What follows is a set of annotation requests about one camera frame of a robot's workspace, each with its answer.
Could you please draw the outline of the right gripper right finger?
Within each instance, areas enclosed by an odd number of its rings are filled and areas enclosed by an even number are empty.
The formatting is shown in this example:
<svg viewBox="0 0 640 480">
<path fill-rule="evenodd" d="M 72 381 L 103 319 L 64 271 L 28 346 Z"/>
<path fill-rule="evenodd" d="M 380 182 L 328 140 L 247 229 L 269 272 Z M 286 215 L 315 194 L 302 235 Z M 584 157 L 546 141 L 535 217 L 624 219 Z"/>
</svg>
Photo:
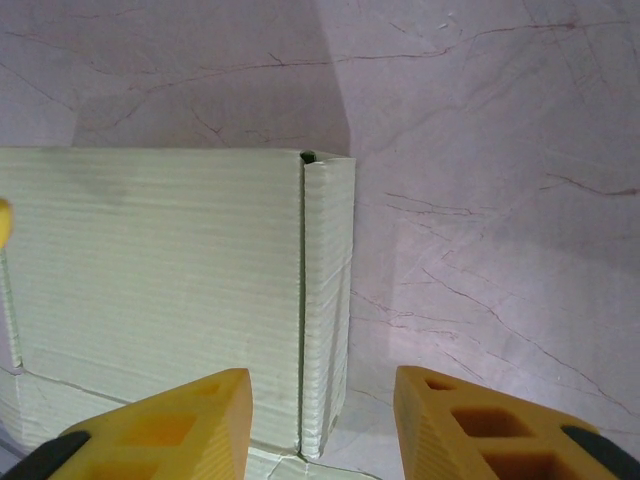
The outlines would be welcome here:
<svg viewBox="0 0 640 480">
<path fill-rule="evenodd" d="M 393 410 L 405 480 L 640 480 L 595 426 L 426 368 L 397 368 Z"/>
</svg>

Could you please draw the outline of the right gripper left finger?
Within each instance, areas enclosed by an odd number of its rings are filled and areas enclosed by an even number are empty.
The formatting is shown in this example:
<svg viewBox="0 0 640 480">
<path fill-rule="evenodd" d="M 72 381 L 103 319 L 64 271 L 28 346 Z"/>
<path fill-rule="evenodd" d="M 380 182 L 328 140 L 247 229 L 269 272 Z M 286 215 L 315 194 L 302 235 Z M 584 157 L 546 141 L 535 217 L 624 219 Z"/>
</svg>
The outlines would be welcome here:
<svg viewBox="0 0 640 480">
<path fill-rule="evenodd" d="M 22 461 L 22 480 L 245 480 L 252 386 L 215 373 L 80 422 Z"/>
</svg>

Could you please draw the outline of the light green paper box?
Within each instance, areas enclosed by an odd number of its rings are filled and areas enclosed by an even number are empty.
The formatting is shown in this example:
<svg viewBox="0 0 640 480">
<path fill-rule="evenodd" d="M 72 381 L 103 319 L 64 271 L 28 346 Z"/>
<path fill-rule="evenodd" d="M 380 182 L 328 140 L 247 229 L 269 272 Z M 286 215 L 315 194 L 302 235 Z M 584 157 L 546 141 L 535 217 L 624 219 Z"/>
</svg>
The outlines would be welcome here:
<svg viewBox="0 0 640 480">
<path fill-rule="evenodd" d="M 250 372 L 247 480 L 318 464 L 346 393 L 355 166 L 288 149 L 0 148 L 0 429 Z"/>
</svg>

